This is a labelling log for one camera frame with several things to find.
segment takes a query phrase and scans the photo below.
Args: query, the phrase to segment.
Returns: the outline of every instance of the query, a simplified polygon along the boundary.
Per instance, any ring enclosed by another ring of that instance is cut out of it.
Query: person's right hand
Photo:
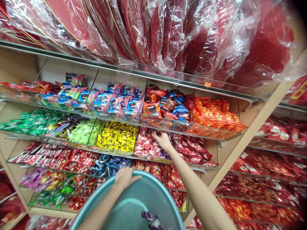
[[[167,135],[166,132],[162,131],[162,130],[157,130],[158,135],[152,133],[151,135],[153,136],[153,138],[158,142],[158,144],[161,146],[161,148],[163,148],[165,151],[169,151],[170,148],[172,148],[172,144],[169,140],[169,136]]]

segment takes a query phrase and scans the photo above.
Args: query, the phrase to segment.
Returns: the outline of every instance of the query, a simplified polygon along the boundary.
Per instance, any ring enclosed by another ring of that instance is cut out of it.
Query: plastic bag
[[[294,40],[293,32],[287,26],[288,14],[285,9],[285,1],[278,4],[271,0],[262,2],[261,19],[249,55],[227,82],[256,88],[276,79],[275,75],[283,72],[290,61],[289,51]]]
[[[6,9],[14,26],[50,39],[47,46],[51,50],[93,59],[87,52],[79,55],[81,51],[75,51],[84,51],[84,47],[59,23],[43,0],[6,0]]]
[[[27,222],[25,230],[68,230],[71,224],[71,219],[32,215],[30,220]]]
[[[145,1],[122,0],[122,11],[134,53],[140,63],[151,65],[144,26],[145,6]]]
[[[307,106],[307,75],[298,79],[286,94],[288,104]]]
[[[185,49],[184,22],[190,1],[168,0],[166,2],[162,57],[168,70],[182,72]]]
[[[259,22],[259,3],[252,1],[194,1],[186,25],[185,73],[193,82],[214,79],[213,86],[233,76],[249,52]]]
[[[151,61],[163,73],[166,72],[162,58],[164,13],[166,0],[146,0],[144,15],[145,30],[147,31],[147,42]]]
[[[128,32],[121,17],[120,1],[84,0],[97,28],[108,37],[119,57],[136,60],[128,37]]]
[[[59,22],[95,56],[117,63],[115,51],[102,39],[80,0],[45,0],[45,3]]]

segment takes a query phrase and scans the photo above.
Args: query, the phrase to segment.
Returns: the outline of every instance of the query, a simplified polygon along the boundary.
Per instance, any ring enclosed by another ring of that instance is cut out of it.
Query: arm
[[[155,134],[152,135],[172,158],[204,229],[236,230],[234,223],[216,197],[174,149],[167,133],[161,132],[160,137]]]
[[[135,167],[121,168],[115,177],[115,183],[103,198],[103,200],[95,207],[89,216],[82,222],[78,230],[99,230],[105,223],[110,211],[121,193],[128,188],[133,182],[141,179],[141,176],[132,177]]]

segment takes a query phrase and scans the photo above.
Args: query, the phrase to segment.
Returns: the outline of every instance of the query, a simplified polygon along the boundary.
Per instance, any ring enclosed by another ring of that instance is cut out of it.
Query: person's left hand
[[[141,176],[132,177],[132,173],[135,170],[135,167],[125,167],[119,169],[115,177],[114,185],[120,186],[123,190],[128,188],[133,182],[141,179]]]

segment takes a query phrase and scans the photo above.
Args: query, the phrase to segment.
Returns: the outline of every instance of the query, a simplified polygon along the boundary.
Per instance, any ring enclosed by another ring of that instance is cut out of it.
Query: basket
[[[153,175],[144,172],[135,170],[133,176],[141,175],[142,178],[133,184],[131,184],[127,189],[123,191],[118,200],[116,201],[112,211],[110,212],[106,222],[108,223],[108,229],[132,229],[127,225],[127,222],[122,223],[119,227],[112,227],[109,225],[112,212],[118,209],[118,206],[126,200],[134,200],[134,203],[142,203],[145,207],[152,212],[153,215],[158,216],[161,227],[166,229],[185,229],[182,222],[182,218],[178,211],[178,208],[174,202],[174,199],[166,189],[166,187]],[[86,201],[78,215],[76,216],[73,224],[71,225],[70,230],[77,230],[84,219],[94,210],[94,208],[99,204],[99,202],[107,195],[115,181],[115,176],[108,179],[104,184],[102,184],[96,191],[89,197]],[[136,218],[141,218],[141,211],[134,211],[133,208],[127,207],[125,205],[125,210],[136,215]],[[135,222],[133,219],[129,219],[130,223]],[[120,225],[121,218],[117,217],[116,224]]]

